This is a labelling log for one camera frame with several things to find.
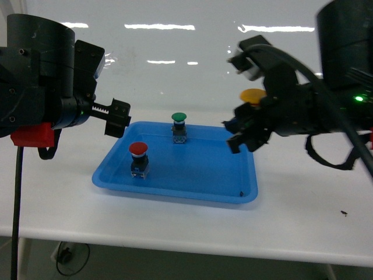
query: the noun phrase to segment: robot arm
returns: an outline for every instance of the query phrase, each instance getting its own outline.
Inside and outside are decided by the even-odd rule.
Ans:
[[[233,153],[241,144],[257,150],[272,132],[289,136],[344,131],[372,165],[372,156],[356,134],[373,127],[373,27],[367,24],[373,19],[372,5],[335,0],[318,14],[323,80],[262,36],[239,43],[241,51],[229,62],[250,80],[264,76],[266,96],[257,106],[237,107],[235,117],[224,122],[234,134],[227,141]],[[310,83],[299,85],[296,71]]]
[[[31,126],[47,123],[58,131],[89,116],[106,120],[105,134],[122,137],[130,105],[94,102],[104,62],[103,48],[75,42],[74,32],[62,24],[9,15],[8,46],[0,47],[0,137],[12,134],[14,142],[27,145],[35,132]],[[31,146],[44,147],[37,142]]]

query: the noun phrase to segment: blue tray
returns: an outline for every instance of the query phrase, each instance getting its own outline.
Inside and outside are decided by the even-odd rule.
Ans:
[[[168,195],[197,200],[246,203],[258,195],[252,153],[233,155],[224,128],[186,125],[185,144],[174,144],[171,123],[135,122],[117,140],[94,172],[92,182],[111,190]],[[149,149],[146,179],[132,178],[131,143],[142,141]]]

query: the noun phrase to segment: yellow button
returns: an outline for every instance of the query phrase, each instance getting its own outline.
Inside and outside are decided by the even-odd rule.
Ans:
[[[240,99],[252,105],[258,105],[261,98],[266,95],[265,90],[262,89],[247,89],[241,92]]]

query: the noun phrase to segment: red mount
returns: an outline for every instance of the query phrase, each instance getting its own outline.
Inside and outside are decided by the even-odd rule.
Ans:
[[[54,146],[54,130],[51,123],[18,128],[10,135],[15,146],[48,148]]]

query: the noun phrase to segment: red button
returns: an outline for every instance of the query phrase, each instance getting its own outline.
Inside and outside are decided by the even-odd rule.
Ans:
[[[129,146],[130,153],[140,156],[147,151],[147,144],[144,142],[134,142]]]

